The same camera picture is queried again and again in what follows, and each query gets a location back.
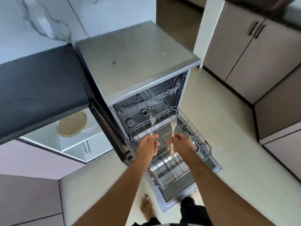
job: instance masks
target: white marble backsplash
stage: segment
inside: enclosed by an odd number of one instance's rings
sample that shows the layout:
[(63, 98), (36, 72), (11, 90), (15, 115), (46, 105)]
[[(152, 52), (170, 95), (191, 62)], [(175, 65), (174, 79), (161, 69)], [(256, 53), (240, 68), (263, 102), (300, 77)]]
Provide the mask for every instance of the white marble backsplash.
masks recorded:
[(0, 64), (148, 20), (156, 0), (0, 0)]

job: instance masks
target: fork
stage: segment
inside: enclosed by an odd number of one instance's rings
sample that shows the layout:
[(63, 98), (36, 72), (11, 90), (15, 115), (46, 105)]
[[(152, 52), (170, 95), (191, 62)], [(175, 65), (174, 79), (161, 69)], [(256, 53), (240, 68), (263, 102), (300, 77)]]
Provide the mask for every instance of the fork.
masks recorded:
[(156, 122), (156, 117), (154, 114), (150, 113), (151, 131), (150, 134), (153, 135), (153, 125)]
[[(171, 136), (174, 137), (175, 136), (175, 127), (177, 126), (177, 117), (176, 116), (171, 117), (170, 125), (172, 127)], [(173, 142), (172, 141), (170, 142), (170, 155), (171, 155), (171, 158), (173, 159), (173, 156), (175, 155), (175, 150), (173, 148)]]

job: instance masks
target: round beige plate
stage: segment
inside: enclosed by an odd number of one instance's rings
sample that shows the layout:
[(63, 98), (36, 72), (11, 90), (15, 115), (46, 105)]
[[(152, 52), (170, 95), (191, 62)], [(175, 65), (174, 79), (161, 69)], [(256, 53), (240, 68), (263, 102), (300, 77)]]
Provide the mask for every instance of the round beige plate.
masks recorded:
[(87, 115), (84, 112), (75, 113), (61, 119), (56, 127), (57, 133), (62, 137), (72, 137), (80, 133), (87, 123)]

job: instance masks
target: metal wire rack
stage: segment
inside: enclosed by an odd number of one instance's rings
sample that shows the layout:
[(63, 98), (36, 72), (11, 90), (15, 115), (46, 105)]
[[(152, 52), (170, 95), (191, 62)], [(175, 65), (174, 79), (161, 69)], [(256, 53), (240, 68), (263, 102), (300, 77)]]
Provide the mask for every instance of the metal wire rack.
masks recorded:
[[(160, 137), (157, 139), (160, 142), (158, 147), (158, 154), (154, 157), (149, 165), (149, 172), (153, 180), (162, 188), (168, 186), (172, 182), (179, 179), (181, 176), (189, 171), (187, 165), (178, 154), (172, 159), (167, 151), (167, 141), (170, 140), (169, 135), (172, 132), (170, 125), (171, 118), (177, 118), (177, 126), (175, 133), (184, 133), (190, 136), (195, 145), (196, 152), (201, 159), (206, 160), (211, 156), (211, 146), (192, 125), (187, 117), (179, 110), (178, 107), (172, 107), (156, 116), (156, 123), (154, 125), (154, 134), (158, 133)], [(151, 131), (150, 120), (145, 121), (132, 129), (130, 129), (130, 139), (136, 150), (142, 138), (148, 135)]]
[(168, 79), (156, 86), (140, 92), (114, 105), (115, 109), (123, 114), (130, 114), (147, 105), (161, 100), (172, 94), (176, 94), (180, 88), (180, 80), (177, 77)]

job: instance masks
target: person's right arm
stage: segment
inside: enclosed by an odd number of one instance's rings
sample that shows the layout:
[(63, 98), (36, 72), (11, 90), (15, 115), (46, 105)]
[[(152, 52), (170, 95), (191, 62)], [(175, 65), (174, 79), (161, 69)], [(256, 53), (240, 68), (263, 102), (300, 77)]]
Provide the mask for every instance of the person's right arm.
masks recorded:
[(214, 226), (275, 226), (207, 167), (196, 154), (190, 137), (179, 133), (171, 139), (190, 168)]

